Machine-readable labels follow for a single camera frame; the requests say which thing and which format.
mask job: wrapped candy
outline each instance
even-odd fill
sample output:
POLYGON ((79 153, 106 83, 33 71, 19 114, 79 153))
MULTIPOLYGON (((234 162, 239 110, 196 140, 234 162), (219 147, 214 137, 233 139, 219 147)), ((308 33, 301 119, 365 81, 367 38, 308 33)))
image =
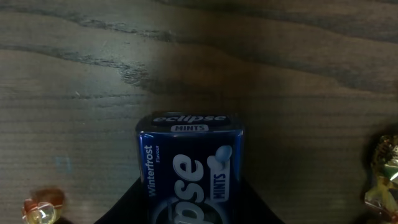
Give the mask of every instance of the wrapped candy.
POLYGON ((25 200, 22 219, 25 224, 53 224, 61 217, 65 196, 59 189, 36 190, 25 200))
POLYGON ((398 135, 383 136, 371 163, 375 177, 365 204, 387 223, 398 224, 398 135))

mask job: wooden table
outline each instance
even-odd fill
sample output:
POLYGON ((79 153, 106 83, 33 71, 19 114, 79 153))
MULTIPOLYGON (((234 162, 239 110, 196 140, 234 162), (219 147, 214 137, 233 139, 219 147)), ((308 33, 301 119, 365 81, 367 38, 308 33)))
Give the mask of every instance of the wooden table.
POLYGON ((0 209, 57 185, 93 223, 138 178, 155 110, 237 112, 244 175, 286 223, 364 212, 398 112, 395 0, 0 0, 0 209))

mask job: blue mint tin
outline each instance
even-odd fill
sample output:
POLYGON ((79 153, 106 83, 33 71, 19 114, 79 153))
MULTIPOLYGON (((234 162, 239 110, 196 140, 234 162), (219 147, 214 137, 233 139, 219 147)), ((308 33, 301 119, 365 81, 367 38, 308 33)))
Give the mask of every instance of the blue mint tin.
POLYGON ((235 116, 158 113, 136 131, 148 223, 236 223, 243 126, 235 116))

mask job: brown tabletop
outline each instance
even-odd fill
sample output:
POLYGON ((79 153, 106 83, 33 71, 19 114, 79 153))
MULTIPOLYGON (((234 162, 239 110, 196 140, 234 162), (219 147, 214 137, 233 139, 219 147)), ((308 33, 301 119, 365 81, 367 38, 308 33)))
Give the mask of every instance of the brown tabletop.
POLYGON ((0 1, 0 209, 62 188, 90 224, 138 178, 137 120, 239 113, 244 175, 286 223, 364 211, 361 158, 398 112, 395 0, 0 1))

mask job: gold candy wrapper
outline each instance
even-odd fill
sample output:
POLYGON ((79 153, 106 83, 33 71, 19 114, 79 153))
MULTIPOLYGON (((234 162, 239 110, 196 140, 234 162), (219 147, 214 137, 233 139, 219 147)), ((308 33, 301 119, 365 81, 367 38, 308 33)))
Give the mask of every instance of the gold candy wrapper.
POLYGON ((375 184, 365 193, 365 204, 386 223, 398 224, 398 135, 380 139, 371 166, 375 184))

